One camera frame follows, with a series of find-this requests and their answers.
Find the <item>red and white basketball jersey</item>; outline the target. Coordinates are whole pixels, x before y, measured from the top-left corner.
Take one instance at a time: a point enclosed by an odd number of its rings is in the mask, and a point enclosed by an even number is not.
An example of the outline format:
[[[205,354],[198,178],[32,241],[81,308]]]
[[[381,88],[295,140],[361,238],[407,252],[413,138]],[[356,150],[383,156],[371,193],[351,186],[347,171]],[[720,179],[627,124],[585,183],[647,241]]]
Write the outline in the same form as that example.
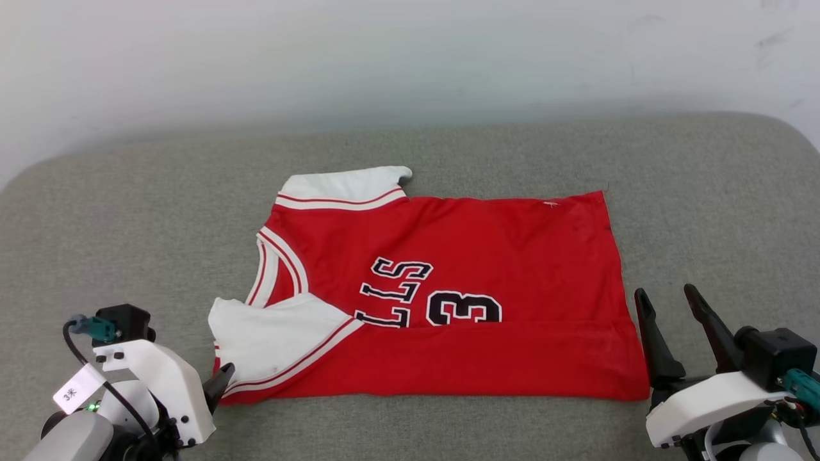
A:
[[[404,166],[293,175],[246,301],[214,301],[225,405],[316,396],[645,400],[604,194],[410,197]]]

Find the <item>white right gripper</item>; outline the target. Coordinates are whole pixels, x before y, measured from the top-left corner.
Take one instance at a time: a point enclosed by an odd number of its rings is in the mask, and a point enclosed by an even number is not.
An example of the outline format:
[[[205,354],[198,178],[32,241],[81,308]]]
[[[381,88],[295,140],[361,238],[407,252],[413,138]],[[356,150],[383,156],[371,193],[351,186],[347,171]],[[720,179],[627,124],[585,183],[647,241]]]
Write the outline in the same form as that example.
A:
[[[694,318],[706,333],[719,375],[676,392],[648,413],[645,428],[656,448],[672,446],[675,437],[683,438],[723,422],[764,401],[787,397],[787,391],[768,391],[741,373],[743,353],[736,347],[726,324],[695,285],[685,284],[684,295]],[[647,292],[636,289],[634,302],[650,385],[663,386],[683,380],[685,368],[673,358]]]

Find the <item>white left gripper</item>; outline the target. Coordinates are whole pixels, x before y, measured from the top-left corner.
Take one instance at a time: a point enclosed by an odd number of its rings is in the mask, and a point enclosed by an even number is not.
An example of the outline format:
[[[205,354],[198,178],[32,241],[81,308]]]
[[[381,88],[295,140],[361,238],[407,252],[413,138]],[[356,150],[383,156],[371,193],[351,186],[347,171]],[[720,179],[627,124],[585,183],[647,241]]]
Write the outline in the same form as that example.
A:
[[[132,380],[114,383],[144,422],[158,429],[160,408],[176,421],[176,431],[185,446],[202,444],[216,430],[213,414],[235,372],[228,362],[201,383],[194,367],[170,348],[146,339],[135,339],[94,348],[105,358],[103,371],[128,370]]]

